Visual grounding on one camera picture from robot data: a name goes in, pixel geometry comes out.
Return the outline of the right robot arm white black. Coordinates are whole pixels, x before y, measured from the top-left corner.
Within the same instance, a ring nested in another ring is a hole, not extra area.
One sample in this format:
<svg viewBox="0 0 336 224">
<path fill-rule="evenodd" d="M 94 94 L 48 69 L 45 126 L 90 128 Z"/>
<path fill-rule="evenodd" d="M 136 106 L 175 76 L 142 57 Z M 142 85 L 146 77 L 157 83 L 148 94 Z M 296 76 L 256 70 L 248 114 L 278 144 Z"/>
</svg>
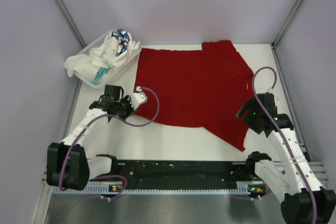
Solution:
<svg viewBox="0 0 336 224">
<path fill-rule="evenodd" d="M 293 123 L 287 114 L 278 113 L 274 95 L 249 98 L 236 117 L 255 133 L 264 134 L 277 152 L 283 170 L 268 154 L 255 151 L 246 160 L 245 174 L 266 183 L 280 202 L 285 223 L 328 223 L 335 210 L 335 192 L 325 189 L 313 173 Z"/>
</svg>

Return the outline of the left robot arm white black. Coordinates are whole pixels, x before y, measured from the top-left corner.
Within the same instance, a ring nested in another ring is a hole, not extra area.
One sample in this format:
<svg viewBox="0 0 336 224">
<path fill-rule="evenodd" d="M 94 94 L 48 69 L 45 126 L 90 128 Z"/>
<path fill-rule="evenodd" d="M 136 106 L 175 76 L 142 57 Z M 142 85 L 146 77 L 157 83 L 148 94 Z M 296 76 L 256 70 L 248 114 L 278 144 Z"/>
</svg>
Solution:
<svg viewBox="0 0 336 224">
<path fill-rule="evenodd" d="M 125 120 L 133 112 L 131 97 L 124 95 L 124 89 L 106 85 L 104 94 L 90 104 L 78 126 L 61 142 L 48 146 L 47 184 L 61 190 L 83 190 L 89 180 L 100 175 L 107 180 L 116 179 L 119 168 L 115 156 L 96 154 L 88 158 L 86 151 L 112 118 Z"/>
</svg>

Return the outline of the red t shirt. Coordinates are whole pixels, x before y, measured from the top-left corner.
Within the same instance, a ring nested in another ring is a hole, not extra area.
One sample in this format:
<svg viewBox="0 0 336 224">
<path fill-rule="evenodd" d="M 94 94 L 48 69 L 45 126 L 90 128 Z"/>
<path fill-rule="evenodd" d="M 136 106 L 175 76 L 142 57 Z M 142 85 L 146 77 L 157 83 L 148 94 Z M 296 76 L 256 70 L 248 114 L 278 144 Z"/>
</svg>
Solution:
<svg viewBox="0 0 336 224">
<path fill-rule="evenodd" d="M 141 50 L 135 86 L 151 89 L 137 116 L 156 123 L 202 127 L 244 150 L 248 131 L 236 117 L 253 96 L 254 73 L 229 40 L 200 50 Z"/>
</svg>

